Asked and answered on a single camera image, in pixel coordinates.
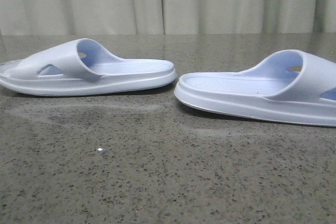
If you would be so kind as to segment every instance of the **slide sandal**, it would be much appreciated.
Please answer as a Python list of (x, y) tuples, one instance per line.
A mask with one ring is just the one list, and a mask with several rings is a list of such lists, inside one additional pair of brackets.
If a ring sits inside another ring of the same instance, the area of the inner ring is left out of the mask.
[(153, 89), (176, 78), (166, 60), (122, 59), (92, 39), (77, 39), (0, 64), (0, 84), (19, 93), (75, 96)]
[(336, 64), (299, 50), (276, 52), (242, 72), (185, 74), (174, 92), (203, 111), (336, 126)]

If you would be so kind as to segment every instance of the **speckled stone surface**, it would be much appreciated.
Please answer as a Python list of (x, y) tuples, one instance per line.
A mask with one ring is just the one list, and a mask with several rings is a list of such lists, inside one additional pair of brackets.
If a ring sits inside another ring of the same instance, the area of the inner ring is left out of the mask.
[[(3, 36), (0, 61), (79, 37)], [(336, 34), (90, 38), (179, 75), (288, 48), (336, 61)], [(0, 87), (0, 223), (336, 223), (336, 129), (197, 111), (174, 86), (77, 98)]]

